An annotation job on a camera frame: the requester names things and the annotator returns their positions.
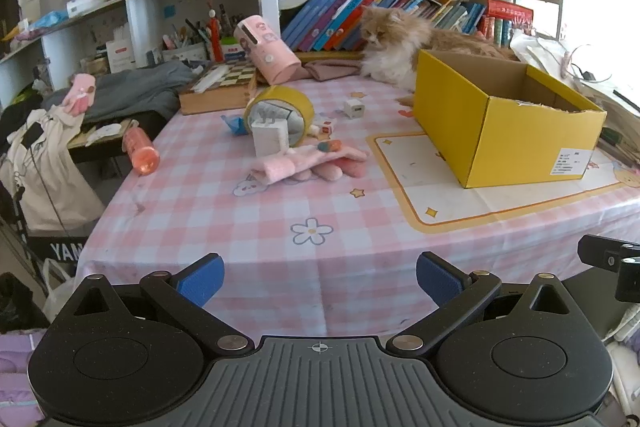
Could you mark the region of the blue wrapper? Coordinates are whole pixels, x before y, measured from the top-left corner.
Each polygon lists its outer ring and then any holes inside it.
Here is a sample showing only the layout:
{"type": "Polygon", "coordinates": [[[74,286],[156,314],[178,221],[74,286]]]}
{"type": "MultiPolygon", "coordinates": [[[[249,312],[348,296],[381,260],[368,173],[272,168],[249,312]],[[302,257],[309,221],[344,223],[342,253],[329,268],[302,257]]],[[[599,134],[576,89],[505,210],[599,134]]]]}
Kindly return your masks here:
{"type": "Polygon", "coordinates": [[[241,116],[222,115],[221,119],[234,136],[248,135],[244,120],[241,116]]]}

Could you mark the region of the large white power adapter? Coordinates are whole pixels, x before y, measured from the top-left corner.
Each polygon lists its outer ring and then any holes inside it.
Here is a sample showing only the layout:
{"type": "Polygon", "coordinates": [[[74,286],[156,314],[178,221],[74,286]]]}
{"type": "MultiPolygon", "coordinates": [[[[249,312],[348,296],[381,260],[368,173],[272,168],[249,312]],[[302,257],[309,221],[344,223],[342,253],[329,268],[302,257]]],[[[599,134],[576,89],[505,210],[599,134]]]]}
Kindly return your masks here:
{"type": "Polygon", "coordinates": [[[250,126],[250,132],[257,157],[281,154],[290,147],[288,123],[284,119],[254,121],[250,126]]]}

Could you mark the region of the small white staples box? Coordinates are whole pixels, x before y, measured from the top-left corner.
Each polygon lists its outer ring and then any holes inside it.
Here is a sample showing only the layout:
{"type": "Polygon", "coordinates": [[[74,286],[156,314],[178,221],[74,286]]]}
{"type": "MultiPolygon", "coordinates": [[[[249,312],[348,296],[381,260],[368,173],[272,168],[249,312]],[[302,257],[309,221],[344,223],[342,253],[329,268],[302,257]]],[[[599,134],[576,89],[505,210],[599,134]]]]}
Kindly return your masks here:
{"type": "Polygon", "coordinates": [[[326,141],[332,138],[334,128],[334,119],[317,119],[310,124],[307,134],[319,141],[326,141]]]}

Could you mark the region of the small white charger cube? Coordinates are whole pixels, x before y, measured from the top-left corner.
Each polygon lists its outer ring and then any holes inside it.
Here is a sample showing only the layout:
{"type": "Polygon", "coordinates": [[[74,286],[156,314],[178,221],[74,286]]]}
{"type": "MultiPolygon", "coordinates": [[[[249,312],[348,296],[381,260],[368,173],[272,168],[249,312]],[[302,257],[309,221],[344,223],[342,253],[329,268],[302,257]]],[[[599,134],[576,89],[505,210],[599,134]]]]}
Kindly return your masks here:
{"type": "Polygon", "coordinates": [[[366,106],[359,100],[359,98],[348,98],[343,103],[343,112],[350,118],[361,118],[366,111],[366,106]]]}

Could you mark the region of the yellow tape roll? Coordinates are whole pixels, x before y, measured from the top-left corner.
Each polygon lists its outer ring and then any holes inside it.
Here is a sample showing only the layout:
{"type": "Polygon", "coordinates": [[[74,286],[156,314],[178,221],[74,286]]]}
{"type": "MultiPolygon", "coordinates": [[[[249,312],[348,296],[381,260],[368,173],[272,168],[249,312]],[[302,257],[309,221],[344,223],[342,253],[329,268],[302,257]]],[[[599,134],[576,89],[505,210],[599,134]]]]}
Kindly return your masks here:
{"type": "Polygon", "coordinates": [[[288,127],[288,145],[297,146],[314,122],[314,106],[306,94],[282,84],[262,90],[245,107],[243,122],[248,133],[256,124],[277,120],[283,120],[288,127]]]}

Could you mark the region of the stack of papers and books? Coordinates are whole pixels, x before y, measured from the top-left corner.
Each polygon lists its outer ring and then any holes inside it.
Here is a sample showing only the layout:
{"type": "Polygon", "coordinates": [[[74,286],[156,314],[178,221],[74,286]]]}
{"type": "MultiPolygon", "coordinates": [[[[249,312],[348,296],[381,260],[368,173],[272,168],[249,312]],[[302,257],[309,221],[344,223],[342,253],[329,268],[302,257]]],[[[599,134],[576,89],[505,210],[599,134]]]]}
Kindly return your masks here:
{"type": "Polygon", "coordinates": [[[511,50],[585,96],[606,113],[600,145],[627,166],[639,165],[639,76],[627,76],[606,59],[605,52],[587,44],[574,50],[543,35],[518,30],[511,50]]]}

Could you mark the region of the pink checkered tablecloth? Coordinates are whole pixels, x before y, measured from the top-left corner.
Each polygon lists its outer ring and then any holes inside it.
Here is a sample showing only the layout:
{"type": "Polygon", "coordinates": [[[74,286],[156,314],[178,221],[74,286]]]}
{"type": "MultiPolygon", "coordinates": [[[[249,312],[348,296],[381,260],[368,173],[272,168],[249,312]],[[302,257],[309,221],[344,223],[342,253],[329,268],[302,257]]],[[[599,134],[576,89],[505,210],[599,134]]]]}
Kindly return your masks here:
{"type": "Polygon", "coordinates": [[[160,167],[122,182],[78,275],[134,283],[216,253],[226,277],[208,309],[247,335],[386,335],[431,310],[416,283],[423,251],[527,282],[582,271],[587,233],[639,237],[638,176],[602,153],[575,182],[465,190],[393,88],[352,77],[297,89],[337,140],[368,153],[364,176],[262,186],[253,141],[221,114],[176,115],[154,142],[160,167]],[[344,114],[348,98],[361,118],[344,114]]]}

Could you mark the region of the orange pink bottle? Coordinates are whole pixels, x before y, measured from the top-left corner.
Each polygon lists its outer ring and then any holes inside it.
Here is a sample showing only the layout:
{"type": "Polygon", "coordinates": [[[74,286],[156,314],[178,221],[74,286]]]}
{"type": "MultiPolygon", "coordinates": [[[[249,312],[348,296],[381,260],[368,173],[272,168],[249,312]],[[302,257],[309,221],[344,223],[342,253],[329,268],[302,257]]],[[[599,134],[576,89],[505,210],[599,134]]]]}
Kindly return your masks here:
{"type": "Polygon", "coordinates": [[[139,176],[149,176],[160,165],[160,153],[149,135],[140,127],[130,127],[122,137],[122,147],[127,153],[132,168],[139,176]]]}

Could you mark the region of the yellow cardboard box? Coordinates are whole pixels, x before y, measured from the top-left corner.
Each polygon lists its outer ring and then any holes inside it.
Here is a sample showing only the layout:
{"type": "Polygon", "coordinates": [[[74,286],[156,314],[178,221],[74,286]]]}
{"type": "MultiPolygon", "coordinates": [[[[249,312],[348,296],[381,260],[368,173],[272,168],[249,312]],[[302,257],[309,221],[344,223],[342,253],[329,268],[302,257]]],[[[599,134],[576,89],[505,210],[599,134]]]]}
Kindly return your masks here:
{"type": "Polygon", "coordinates": [[[605,110],[540,69],[422,51],[413,116],[465,188],[579,180],[605,110]]]}

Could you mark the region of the wooden chess board box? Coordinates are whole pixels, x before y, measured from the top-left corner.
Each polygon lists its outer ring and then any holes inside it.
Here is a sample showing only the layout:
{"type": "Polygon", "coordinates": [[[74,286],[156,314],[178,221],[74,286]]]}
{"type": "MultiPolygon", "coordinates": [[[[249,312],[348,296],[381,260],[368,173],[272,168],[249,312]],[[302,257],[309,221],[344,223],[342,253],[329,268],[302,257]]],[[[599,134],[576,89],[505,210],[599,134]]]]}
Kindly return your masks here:
{"type": "Polygon", "coordinates": [[[251,62],[210,66],[179,93],[180,110],[196,115],[240,109],[256,91],[256,68],[251,62]]]}

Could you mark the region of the grey clothing pile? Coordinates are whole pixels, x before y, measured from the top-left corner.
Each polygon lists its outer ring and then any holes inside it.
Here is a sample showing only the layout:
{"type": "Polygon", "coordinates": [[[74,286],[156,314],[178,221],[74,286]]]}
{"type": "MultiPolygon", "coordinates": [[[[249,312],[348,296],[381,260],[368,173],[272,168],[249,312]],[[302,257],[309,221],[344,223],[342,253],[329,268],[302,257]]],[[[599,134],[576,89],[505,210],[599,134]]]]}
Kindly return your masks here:
{"type": "Polygon", "coordinates": [[[193,70],[179,61],[98,77],[96,96],[85,113],[85,123],[150,112],[169,120],[180,106],[179,92],[194,78],[193,70]]]}

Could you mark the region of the pink glove on pile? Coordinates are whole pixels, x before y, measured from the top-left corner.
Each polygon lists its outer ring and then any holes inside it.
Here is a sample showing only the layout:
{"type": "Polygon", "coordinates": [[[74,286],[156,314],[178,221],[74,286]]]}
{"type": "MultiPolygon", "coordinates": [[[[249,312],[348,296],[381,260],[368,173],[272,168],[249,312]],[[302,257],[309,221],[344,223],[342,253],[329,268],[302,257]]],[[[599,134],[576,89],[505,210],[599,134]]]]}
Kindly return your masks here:
{"type": "Polygon", "coordinates": [[[64,112],[74,117],[85,114],[93,106],[95,96],[96,78],[89,74],[76,75],[62,102],[64,112]]]}

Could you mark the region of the pink cylindrical appliance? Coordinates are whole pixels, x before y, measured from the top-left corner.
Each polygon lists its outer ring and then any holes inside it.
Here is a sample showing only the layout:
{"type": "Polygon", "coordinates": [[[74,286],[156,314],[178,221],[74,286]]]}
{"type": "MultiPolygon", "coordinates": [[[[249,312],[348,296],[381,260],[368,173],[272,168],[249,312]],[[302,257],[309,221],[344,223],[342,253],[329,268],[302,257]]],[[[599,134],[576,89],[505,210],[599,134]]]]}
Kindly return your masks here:
{"type": "Polygon", "coordinates": [[[302,64],[260,15],[241,20],[236,25],[234,38],[269,86],[290,81],[302,64]]]}

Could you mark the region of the pink folded cloth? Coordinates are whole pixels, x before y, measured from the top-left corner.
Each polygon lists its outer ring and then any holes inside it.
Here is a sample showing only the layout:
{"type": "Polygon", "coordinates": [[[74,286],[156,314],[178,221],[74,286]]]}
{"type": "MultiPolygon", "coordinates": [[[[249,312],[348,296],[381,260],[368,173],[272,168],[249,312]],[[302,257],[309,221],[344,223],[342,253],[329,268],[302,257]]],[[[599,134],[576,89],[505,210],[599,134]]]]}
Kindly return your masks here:
{"type": "Polygon", "coordinates": [[[360,73],[361,62],[358,60],[318,60],[306,62],[300,72],[304,79],[316,81],[337,80],[344,77],[355,76],[360,73]]]}

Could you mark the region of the orange white fluffy cat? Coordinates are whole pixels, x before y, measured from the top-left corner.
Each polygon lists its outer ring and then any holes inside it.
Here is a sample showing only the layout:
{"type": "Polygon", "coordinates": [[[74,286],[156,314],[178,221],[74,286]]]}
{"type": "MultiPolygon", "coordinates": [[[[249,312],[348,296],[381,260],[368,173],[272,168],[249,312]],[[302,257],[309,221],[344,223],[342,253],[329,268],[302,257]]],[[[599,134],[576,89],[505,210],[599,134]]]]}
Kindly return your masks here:
{"type": "Polygon", "coordinates": [[[429,20],[400,9],[367,6],[360,20],[364,40],[361,75],[413,92],[421,50],[442,51],[516,61],[508,48],[482,37],[435,28],[429,20]]]}

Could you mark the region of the red book box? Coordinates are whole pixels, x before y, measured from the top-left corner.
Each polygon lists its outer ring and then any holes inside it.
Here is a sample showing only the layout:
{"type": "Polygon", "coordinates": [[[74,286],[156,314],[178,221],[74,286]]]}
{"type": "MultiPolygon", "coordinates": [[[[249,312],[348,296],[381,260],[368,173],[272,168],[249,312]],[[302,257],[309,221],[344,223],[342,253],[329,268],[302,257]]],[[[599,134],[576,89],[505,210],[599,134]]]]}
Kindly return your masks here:
{"type": "Polygon", "coordinates": [[[510,20],[515,23],[533,23],[534,11],[511,2],[503,0],[486,0],[486,12],[488,17],[510,20]]]}

